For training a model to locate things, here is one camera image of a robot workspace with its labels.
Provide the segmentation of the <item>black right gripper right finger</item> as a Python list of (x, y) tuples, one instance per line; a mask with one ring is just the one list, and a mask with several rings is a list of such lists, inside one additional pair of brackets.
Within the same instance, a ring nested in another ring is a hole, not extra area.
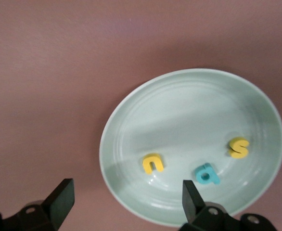
[(184, 180), (182, 206), (187, 218), (181, 231), (273, 231), (274, 225), (265, 217), (246, 213), (239, 220), (230, 216), (225, 208), (213, 202), (204, 202), (195, 184)]

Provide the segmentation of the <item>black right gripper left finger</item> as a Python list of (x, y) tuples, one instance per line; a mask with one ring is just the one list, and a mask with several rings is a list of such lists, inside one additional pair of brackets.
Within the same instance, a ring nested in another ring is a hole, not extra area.
[(41, 202), (32, 202), (3, 219), (0, 231), (57, 231), (74, 205), (74, 180), (64, 179)]

